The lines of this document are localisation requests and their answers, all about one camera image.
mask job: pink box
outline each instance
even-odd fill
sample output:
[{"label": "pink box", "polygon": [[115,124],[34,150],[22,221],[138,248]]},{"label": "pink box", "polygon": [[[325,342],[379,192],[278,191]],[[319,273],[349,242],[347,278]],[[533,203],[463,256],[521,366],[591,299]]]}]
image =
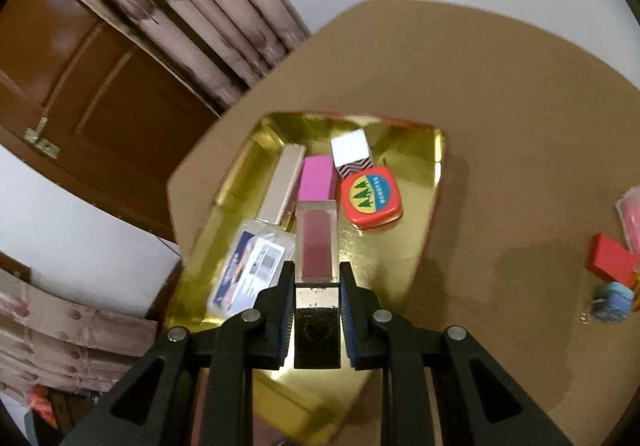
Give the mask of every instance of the pink box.
[{"label": "pink box", "polygon": [[306,157],[302,166],[298,201],[333,200],[337,181],[338,173],[331,155]]}]

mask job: lip gloss tube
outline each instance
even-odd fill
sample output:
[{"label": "lip gloss tube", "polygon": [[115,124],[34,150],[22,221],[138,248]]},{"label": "lip gloss tube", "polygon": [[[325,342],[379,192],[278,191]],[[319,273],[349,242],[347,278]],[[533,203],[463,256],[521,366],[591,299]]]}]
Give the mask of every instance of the lip gloss tube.
[{"label": "lip gloss tube", "polygon": [[340,295],[335,201],[296,208],[294,368],[340,368]]}]

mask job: blue container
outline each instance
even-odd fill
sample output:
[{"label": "blue container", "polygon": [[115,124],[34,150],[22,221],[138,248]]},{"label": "blue container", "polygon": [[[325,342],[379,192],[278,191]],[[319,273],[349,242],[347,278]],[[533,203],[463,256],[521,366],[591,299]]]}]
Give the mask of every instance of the blue container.
[{"label": "blue container", "polygon": [[603,285],[591,302],[591,315],[607,323],[620,323],[631,314],[634,292],[616,281]]}]

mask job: product label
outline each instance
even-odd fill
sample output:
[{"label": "product label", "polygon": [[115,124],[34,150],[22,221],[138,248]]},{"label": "product label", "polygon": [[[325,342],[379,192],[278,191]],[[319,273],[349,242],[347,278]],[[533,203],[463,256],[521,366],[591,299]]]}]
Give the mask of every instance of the product label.
[{"label": "product label", "polygon": [[391,187],[385,177],[366,174],[356,180],[349,190],[351,206],[361,213],[375,213],[391,198]]},{"label": "product label", "polygon": [[258,293],[268,288],[278,272],[284,251],[283,246],[243,231],[222,281],[209,296],[209,305],[228,316],[253,307]]}]

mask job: red block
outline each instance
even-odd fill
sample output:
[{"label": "red block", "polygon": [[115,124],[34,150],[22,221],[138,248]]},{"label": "red block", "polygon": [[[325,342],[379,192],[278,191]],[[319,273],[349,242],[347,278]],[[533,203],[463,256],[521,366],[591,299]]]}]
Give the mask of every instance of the red block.
[{"label": "red block", "polygon": [[604,233],[593,236],[591,257],[587,269],[604,281],[616,281],[633,289],[636,286],[634,268],[640,258]]}]

